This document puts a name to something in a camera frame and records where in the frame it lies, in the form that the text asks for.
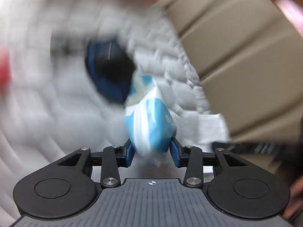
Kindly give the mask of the person's hand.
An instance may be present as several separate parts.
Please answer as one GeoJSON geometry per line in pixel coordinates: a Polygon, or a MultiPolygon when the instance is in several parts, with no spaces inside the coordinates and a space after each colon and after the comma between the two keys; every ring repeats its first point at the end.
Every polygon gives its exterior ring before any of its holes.
{"type": "Polygon", "coordinates": [[[302,206],[303,178],[297,179],[290,187],[291,198],[283,214],[285,219],[290,219],[302,206]]]}

